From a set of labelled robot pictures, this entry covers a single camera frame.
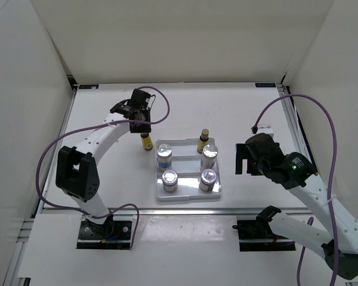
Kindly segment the small yellow-label bottle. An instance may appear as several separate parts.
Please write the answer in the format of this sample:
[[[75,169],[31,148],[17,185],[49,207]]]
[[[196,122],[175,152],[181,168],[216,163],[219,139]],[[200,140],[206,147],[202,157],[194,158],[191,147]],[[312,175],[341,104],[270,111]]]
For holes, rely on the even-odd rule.
[[[145,150],[151,150],[153,148],[153,142],[149,133],[141,133],[140,138]]]
[[[208,141],[209,141],[209,130],[202,129],[201,135],[197,143],[197,152],[199,154],[202,154],[203,148],[208,144]]]

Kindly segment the tall silver-lid jar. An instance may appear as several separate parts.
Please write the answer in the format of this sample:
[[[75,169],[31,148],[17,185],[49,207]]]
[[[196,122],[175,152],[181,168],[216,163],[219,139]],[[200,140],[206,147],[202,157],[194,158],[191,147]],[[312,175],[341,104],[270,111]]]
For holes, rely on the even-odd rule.
[[[168,144],[160,144],[156,150],[158,168],[161,171],[169,170],[172,166],[172,148]]]
[[[216,145],[208,144],[204,146],[202,156],[200,158],[200,170],[212,169],[215,166],[218,156],[218,148]]]

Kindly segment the short white-lid spice jar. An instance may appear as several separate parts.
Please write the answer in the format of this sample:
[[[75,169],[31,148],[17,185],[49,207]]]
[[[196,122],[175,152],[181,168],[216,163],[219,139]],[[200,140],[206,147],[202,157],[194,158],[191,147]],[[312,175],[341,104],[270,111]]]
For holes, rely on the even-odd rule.
[[[178,187],[178,175],[174,170],[166,170],[162,174],[163,189],[166,192],[174,192]]]
[[[216,181],[216,173],[212,169],[205,169],[200,176],[199,189],[204,192],[210,192],[213,190]]]

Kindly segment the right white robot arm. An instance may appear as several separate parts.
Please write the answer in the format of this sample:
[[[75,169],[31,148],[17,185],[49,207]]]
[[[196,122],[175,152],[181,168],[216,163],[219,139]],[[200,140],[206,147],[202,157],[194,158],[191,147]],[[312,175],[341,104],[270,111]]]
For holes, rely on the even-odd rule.
[[[271,135],[258,133],[236,144],[235,173],[261,175],[297,197],[324,226],[317,229],[268,206],[256,217],[256,231],[263,238],[287,237],[320,256],[338,276],[358,276],[358,220],[335,198],[312,163],[301,153],[284,154]]]

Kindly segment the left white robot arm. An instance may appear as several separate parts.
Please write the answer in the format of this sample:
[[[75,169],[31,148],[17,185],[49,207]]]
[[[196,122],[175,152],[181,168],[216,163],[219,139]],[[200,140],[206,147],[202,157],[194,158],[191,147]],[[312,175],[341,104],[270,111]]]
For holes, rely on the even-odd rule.
[[[89,228],[99,238],[111,237],[113,216],[98,194],[100,178],[97,165],[109,148],[128,132],[151,131],[149,101],[152,96],[140,89],[131,98],[114,105],[104,120],[83,141],[58,152],[55,184],[85,212]]]

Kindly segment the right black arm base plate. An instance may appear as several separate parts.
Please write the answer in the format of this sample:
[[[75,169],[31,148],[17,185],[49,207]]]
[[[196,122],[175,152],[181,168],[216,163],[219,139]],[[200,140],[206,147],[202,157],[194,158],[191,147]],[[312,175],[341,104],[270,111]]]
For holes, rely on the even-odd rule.
[[[232,229],[237,231],[240,252],[295,251],[295,243],[286,237],[265,234],[255,220],[238,220]]]

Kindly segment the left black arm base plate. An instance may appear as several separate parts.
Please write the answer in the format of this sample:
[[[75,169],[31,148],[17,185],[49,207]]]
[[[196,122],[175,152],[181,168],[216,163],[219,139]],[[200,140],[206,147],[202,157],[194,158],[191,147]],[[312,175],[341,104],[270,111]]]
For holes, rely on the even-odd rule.
[[[129,250],[131,246],[131,219],[106,220],[105,225],[96,225],[86,219],[81,220],[76,241],[80,250]]]

